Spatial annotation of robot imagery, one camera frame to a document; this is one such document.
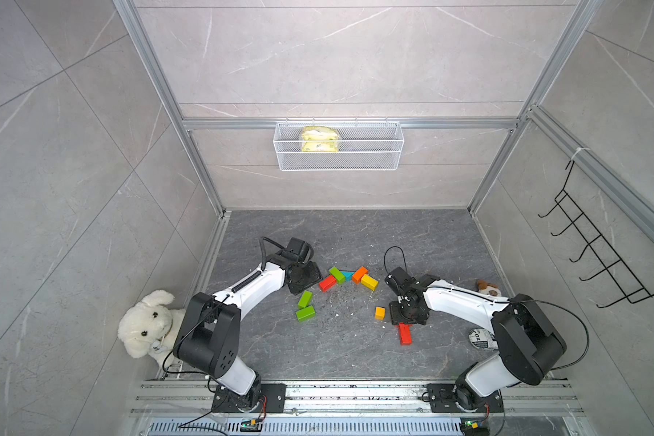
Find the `red block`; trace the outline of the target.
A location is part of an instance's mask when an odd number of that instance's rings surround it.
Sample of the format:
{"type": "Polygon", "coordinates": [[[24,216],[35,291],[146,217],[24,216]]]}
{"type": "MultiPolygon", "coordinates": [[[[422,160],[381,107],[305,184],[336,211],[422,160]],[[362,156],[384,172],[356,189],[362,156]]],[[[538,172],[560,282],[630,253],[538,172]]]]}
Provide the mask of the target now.
{"type": "Polygon", "coordinates": [[[326,292],[334,287],[334,285],[337,285],[337,283],[337,279],[333,275],[329,275],[319,282],[319,288],[322,292],[326,292]]]}

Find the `green block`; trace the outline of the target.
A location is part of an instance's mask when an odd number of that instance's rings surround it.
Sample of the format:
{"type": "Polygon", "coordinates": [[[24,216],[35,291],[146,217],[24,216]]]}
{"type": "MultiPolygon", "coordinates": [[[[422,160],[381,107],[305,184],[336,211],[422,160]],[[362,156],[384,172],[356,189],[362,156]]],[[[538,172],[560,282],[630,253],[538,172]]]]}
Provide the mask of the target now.
{"type": "Polygon", "coordinates": [[[312,301],[312,292],[310,291],[304,291],[301,295],[301,298],[298,302],[298,307],[300,309],[305,309],[307,308],[312,301]]]}
{"type": "Polygon", "coordinates": [[[329,270],[330,275],[335,279],[336,283],[342,284],[346,281],[346,276],[337,267],[332,267],[329,270]]]}
{"type": "Polygon", "coordinates": [[[316,315],[316,311],[312,305],[309,305],[298,310],[295,315],[299,322],[304,322],[313,318],[316,315]]]}

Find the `yellow rectangular block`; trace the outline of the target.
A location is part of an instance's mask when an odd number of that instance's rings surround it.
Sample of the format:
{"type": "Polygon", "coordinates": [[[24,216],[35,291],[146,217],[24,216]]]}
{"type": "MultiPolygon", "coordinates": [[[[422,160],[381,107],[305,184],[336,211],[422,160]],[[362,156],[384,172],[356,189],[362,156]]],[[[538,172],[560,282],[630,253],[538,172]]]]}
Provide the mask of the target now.
{"type": "Polygon", "coordinates": [[[372,278],[370,275],[365,274],[361,278],[360,284],[363,285],[364,287],[366,287],[367,289],[374,292],[376,290],[379,282],[376,279],[372,278]]]}

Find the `orange block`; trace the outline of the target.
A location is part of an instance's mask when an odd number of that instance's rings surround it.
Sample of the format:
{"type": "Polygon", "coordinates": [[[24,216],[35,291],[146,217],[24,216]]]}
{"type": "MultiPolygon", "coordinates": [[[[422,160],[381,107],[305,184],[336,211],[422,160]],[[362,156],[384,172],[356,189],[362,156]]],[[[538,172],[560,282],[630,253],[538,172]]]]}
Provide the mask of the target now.
{"type": "Polygon", "coordinates": [[[354,283],[361,283],[363,276],[368,274],[368,269],[365,267],[360,267],[356,272],[352,274],[352,281],[354,283]]]}

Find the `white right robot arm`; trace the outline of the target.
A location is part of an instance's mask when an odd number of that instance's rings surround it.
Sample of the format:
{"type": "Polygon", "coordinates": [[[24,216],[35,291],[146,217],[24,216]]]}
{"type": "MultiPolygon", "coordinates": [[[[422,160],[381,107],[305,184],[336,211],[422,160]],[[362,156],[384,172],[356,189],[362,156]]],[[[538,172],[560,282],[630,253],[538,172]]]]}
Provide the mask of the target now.
{"type": "Polygon", "coordinates": [[[465,410],[502,388],[540,384],[567,350],[561,334],[528,295],[481,294],[430,275],[417,279],[401,267],[389,272],[385,283],[397,296],[391,304],[394,323],[424,325],[431,312],[444,312],[485,330],[496,341],[495,354],[474,363],[454,385],[465,410]]]}

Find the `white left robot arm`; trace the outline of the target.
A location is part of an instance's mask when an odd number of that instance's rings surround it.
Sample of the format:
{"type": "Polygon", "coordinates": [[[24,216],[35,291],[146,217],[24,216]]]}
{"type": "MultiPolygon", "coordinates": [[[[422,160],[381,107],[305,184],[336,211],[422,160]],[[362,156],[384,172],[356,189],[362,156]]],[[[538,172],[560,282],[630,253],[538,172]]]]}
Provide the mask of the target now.
{"type": "Polygon", "coordinates": [[[172,348],[176,359],[250,403],[259,399],[261,376],[238,354],[243,318],[274,292],[286,287],[300,294],[322,279],[306,241],[293,237],[283,246],[262,237],[260,249],[261,262],[250,274],[219,292],[192,298],[172,348]]]}

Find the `red block vertical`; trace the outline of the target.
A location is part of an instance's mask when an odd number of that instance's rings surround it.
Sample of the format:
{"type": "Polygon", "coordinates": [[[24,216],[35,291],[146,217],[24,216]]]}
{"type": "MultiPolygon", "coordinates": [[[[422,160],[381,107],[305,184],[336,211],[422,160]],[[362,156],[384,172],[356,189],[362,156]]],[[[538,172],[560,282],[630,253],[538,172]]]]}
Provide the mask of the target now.
{"type": "Polygon", "coordinates": [[[410,325],[406,323],[399,323],[397,325],[397,328],[398,328],[399,341],[401,346],[412,345],[412,334],[411,334],[410,325]]]}

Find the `small yellow-orange cube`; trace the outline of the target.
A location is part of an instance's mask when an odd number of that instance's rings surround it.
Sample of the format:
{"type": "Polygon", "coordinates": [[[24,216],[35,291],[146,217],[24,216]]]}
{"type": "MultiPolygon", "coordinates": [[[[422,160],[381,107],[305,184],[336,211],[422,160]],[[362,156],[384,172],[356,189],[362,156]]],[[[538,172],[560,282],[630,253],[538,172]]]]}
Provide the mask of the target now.
{"type": "Polygon", "coordinates": [[[374,312],[374,318],[376,320],[382,321],[385,318],[386,311],[383,307],[376,307],[374,312]]]}

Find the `white printed pouch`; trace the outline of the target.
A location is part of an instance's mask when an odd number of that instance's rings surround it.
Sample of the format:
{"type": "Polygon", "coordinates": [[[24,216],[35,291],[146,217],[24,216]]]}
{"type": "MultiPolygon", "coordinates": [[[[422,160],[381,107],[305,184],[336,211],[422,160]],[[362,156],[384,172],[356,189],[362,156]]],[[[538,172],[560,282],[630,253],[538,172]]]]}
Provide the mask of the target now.
{"type": "Polygon", "coordinates": [[[485,329],[472,329],[469,332],[468,339],[470,344],[478,350],[496,351],[499,348],[494,334],[485,329]]]}

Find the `brown plush toy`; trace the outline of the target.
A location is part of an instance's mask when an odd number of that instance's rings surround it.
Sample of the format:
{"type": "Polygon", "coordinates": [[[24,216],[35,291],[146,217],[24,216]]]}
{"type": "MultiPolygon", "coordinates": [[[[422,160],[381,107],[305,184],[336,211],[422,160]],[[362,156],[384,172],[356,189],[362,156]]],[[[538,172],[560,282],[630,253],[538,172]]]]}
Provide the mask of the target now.
{"type": "Polygon", "coordinates": [[[477,293],[486,298],[501,298],[500,288],[494,283],[488,283],[482,279],[476,281],[477,293]]]}

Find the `yellow bag in basket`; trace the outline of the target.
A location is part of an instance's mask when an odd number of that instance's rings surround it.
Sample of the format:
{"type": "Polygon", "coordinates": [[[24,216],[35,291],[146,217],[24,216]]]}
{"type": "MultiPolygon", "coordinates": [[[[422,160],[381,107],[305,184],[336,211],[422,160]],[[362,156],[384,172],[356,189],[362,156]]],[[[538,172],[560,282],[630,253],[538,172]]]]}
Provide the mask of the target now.
{"type": "Polygon", "coordinates": [[[300,140],[303,153],[337,153],[342,141],[335,129],[319,125],[303,127],[300,140]]]}

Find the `white plush dog toy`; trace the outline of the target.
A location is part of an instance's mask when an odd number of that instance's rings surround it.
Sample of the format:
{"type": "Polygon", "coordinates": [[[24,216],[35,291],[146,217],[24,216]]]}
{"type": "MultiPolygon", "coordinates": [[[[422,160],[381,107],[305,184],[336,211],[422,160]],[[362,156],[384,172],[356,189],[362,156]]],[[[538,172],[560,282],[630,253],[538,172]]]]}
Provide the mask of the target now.
{"type": "Polygon", "coordinates": [[[173,302],[170,292],[156,290],[125,313],[118,325],[117,337],[130,357],[149,356],[164,369],[179,362],[172,351],[185,309],[170,309],[173,302]]]}

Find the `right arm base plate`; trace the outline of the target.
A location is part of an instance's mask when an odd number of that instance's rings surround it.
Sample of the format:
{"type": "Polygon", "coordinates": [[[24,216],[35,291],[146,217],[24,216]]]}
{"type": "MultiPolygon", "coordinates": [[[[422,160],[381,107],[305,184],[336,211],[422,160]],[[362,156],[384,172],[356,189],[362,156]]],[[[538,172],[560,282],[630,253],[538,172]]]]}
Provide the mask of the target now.
{"type": "Polygon", "coordinates": [[[493,392],[487,397],[481,397],[467,388],[458,387],[452,381],[427,384],[421,399],[430,405],[432,412],[438,413],[497,413],[504,411],[500,391],[493,392]]]}

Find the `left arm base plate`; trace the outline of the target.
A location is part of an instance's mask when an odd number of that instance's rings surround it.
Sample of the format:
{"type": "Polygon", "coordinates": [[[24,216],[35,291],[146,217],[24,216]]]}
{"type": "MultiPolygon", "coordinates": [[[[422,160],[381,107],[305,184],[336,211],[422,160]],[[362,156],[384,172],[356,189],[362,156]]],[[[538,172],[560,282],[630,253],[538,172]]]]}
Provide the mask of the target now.
{"type": "Polygon", "coordinates": [[[225,387],[217,388],[212,411],[282,413],[287,399],[286,390],[285,383],[261,383],[245,395],[239,395],[225,387]]]}

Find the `aluminium mounting rail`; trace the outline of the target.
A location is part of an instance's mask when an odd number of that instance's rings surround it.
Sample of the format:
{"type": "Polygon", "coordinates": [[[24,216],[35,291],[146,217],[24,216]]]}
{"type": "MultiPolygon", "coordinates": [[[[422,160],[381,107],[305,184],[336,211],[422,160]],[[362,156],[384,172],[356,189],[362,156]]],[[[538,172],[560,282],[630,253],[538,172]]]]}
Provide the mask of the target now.
{"type": "MultiPolygon", "coordinates": [[[[196,416],[210,410],[272,417],[308,416],[465,416],[449,381],[270,381],[263,387],[267,405],[235,406],[222,388],[203,381],[139,383],[126,402],[132,414],[196,416]]],[[[568,381],[544,381],[504,388],[488,397],[479,417],[581,417],[584,410],[568,381]]]]}

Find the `black wall hook rack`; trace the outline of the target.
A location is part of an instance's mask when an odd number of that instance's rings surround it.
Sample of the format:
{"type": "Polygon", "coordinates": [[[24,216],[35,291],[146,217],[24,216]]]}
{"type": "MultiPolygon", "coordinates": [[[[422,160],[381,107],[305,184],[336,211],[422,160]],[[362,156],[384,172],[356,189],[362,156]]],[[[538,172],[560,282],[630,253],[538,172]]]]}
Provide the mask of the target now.
{"type": "Polygon", "coordinates": [[[587,254],[599,263],[599,267],[587,276],[580,276],[581,283],[589,283],[599,277],[607,276],[612,285],[617,289],[618,296],[608,303],[596,303],[599,309],[608,309],[618,303],[637,304],[654,299],[654,291],[651,291],[639,278],[635,271],[626,262],[612,243],[597,227],[596,223],[588,216],[568,191],[570,178],[575,167],[574,161],[569,161],[564,168],[565,176],[561,189],[552,199],[552,206],[543,214],[538,214],[539,219],[548,219],[553,214],[560,214],[565,221],[565,227],[561,230],[550,231],[552,238],[563,236],[568,231],[577,234],[581,240],[581,251],[569,258],[569,262],[581,262],[587,254]]]}

